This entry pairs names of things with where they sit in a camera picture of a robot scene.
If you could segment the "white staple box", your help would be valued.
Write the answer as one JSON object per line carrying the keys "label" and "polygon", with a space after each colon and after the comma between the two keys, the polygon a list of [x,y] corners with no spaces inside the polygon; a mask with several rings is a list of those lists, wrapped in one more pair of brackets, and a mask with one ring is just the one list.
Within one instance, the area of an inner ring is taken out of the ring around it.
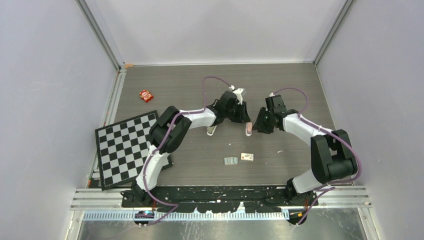
{"label": "white staple box", "polygon": [[252,161],[254,160],[254,154],[252,154],[252,153],[244,153],[244,152],[242,152],[242,153],[240,154],[240,159],[241,159],[242,161],[250,161],[250,162],[252,162]]}

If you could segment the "staple tray with staples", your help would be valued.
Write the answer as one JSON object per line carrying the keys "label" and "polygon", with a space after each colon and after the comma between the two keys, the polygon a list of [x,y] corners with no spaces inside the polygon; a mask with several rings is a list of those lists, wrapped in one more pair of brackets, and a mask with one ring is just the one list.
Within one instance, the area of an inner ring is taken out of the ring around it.
{"label": "staple tray with staples", "polygon": [[224,158],[224,164],[225,165],[237,165],[238,164],[238,158],[237,157],[225,157]]}

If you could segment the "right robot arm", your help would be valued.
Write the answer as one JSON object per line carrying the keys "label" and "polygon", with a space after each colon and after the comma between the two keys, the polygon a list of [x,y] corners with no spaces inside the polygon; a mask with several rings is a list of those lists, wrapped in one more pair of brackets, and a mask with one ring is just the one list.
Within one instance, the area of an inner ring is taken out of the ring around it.
{"label": "right robot arm", "polygon": [[271,134],[275,129],[292,134],[310,147],[310,169],[287,181],[284,196],[291,205],[299,205],[306,193],[360,172],[346,131],[331,130],[304,118],[297,110],[287,109],[281,95],[265,98],[253,129]]}

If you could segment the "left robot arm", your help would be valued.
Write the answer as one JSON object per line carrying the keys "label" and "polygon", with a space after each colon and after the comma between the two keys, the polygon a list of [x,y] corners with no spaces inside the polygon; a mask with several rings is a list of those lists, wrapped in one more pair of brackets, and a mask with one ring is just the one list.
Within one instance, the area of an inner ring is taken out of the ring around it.
{"label": "left robot arm", "polygon": [[240,124],[250,122],[244,94],[244,88],[227,90],[213,104],[197,110],[169,106],[149,131],[147,159],[131,185],[135,202],[141,207],[153,202],[151,190],[157,186],[162,168],[169,163],[169,155],[180,147],[189,130],[205,127],[211,136],[216,126],[226,119]]}

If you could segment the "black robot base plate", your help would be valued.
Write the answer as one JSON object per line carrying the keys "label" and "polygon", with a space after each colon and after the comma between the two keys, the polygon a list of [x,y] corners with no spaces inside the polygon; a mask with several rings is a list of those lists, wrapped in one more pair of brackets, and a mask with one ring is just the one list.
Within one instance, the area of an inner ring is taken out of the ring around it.
{"label": "black robot base plate", "polygon": [[290,193],[285,187],[275,185],[251,186],[157,186],[151,193],[136,196],[133,189],[121,191],[122,207],[152,208],[160,213],[172,209],[178,204],[175,212],[193,213],[234,213],[244,209],[248,214],[277,213],[283,207],[295,207],[306,210],[316,199],[316,193]]}

